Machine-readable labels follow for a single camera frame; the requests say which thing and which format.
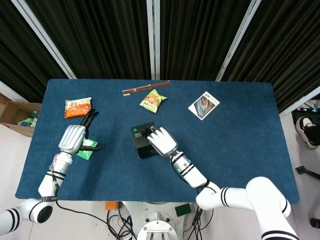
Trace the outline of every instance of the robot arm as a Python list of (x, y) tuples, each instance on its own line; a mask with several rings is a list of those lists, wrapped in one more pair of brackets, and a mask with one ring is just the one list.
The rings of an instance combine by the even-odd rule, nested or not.
[(252, 210), (257, 216), (262, 240), (299, 240), (286, 220), (291, 212), (290, 203), (268, 178), (255, 177), (245, 189), (220, 189), (204, 177), (183, 152), (177, 151), (176, 140), (164, 127), (154, 131), (146, 129), (143, 135), (161, 156), (170, 158), (174, 170), (191, 187), (204, 188), (196, 197), (201, 209), (225, 206)]
[(53, 211), (53, 204), (58, 200), (57, 194), (69, 167), (72, 164), (72, 156), (79, 150), (98, 151), (104, 148), (83, 146), (83, 139), (88, 138), (88, 128), (92, 120), (99, 112), (94, 109), (83, 119), (81, 125), (69, 125), (65, 130), (59, 143), (60, 153), (53, 158), (48, 171), (46, 172), (38, 192), (41, 200), (28, 199), (15, 208), (0, 212), (0, 236), (15, 231), (22, 220), (33, 223), (44, 223), (47, 221)]

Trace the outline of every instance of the blue table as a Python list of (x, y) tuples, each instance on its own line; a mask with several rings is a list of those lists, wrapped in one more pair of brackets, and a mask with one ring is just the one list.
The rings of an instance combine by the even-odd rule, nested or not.
[[(39, 199), (38, 187), (68, 125), (82, 117), (64, 119), (65, 100), (92, 97), (100, 114), (89, 138), (105, 144), (89, 160), (73, 157), (59, 190), (61, 200), (194, 202), (197, 191), (173, 172), (169, 159), (139, 159), (130, 127), (155, 122), (176, 138), (179, 150), (219, 187), (244, 188), (257, 176), (270, 178), (292, 204), (299, 194), (269, 83), (171, 81), (158, 92), (168, 97), (157, 113), (139, 106), (150, 92), (123, 96), (122, 90), (150, 80), (52, 79), (34, 131), (16, 192), (20, 199)], [(208, 91), (220, 101), (203, 121), (188, 110)]]

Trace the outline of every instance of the black curtain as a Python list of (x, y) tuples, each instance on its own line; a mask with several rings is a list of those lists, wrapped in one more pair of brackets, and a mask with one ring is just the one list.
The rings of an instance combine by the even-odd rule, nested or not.
[(161, 0), (160, 78), (215, 80), (250, 0)]
[(27, 0), (77, 78), (151, 79), (146, 0)]
[(0, 81), (29, 102), (42, 102), (51, 78), (66, 78), (11, 1), (0, 8)]
[(272, 83), (279, 112), (320, 86), (320, 1), (263, 0), (222, 80)]

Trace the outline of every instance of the green packet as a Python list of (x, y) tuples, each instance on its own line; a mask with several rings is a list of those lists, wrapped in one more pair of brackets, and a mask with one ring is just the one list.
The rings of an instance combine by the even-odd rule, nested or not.
[(142, 100), (140, 106), (144, 107), (145, 109), (156, 113), (160, 103), (163, 100), (166, 100), (166, 96), (161, 96), (156, 89), (149, 92), (149, 94)]
[[(85, 137), (83, 138), (82, 141), (83, 146), (91, 146), (91, 147), (96, 147), (98, 145), (97, 141), (91, 140), (91, 139), (86, 139)], [(76, 155), (79, 157), (89, 160), (90, 156), (92, 155), (92, 151), (79, 151)]]

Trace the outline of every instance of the sneaker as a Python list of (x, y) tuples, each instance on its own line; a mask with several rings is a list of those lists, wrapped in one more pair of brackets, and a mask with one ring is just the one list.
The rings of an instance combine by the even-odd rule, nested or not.
[(312, 141), (310, 141), (305, 134), (306, 128), (311, 127), (311, 126), (315, 126), (315, 125), (312, 123), (312, 121), (310, 121), (309, 118), (304, 117), (304, 116), (300, 117), (295, 123), (295, 130), (302, 137), (304, 145), (308, 149), (313, 150), (313, 149), (316, 149), (318, 146), (315, 143), (313, 143)]

